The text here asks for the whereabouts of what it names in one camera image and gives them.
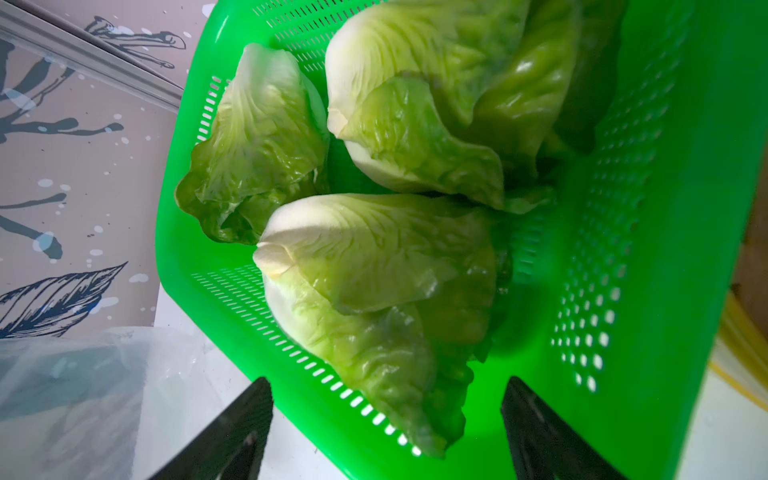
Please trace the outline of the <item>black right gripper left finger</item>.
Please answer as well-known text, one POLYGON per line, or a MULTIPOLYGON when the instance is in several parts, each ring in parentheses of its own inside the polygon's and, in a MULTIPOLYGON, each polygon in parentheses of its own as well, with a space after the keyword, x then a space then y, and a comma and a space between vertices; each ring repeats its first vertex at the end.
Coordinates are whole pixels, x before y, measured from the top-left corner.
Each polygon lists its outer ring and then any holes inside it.
POLYGON ((256 479, 273 420, 269 381, 260 377, 170 462, 155 479, 256 479))

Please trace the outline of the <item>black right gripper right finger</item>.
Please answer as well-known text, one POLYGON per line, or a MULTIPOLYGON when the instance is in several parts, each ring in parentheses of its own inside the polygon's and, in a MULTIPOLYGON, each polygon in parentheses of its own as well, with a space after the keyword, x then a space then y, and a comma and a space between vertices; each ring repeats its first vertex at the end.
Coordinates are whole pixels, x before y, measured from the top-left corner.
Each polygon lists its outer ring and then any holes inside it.
POLYGON ((520 378, 509 379, 501 415, 519 479, 622 479, 520 378))

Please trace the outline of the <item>clear zipper bag blue seal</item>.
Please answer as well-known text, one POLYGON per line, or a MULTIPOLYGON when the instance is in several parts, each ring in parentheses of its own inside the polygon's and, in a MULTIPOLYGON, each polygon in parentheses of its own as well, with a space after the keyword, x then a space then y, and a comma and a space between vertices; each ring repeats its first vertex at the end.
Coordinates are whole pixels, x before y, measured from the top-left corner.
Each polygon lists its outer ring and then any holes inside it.
POLYGON ((190 441, 198 339, 117 328, 1 342, 4 479, 148 479, 190 441))

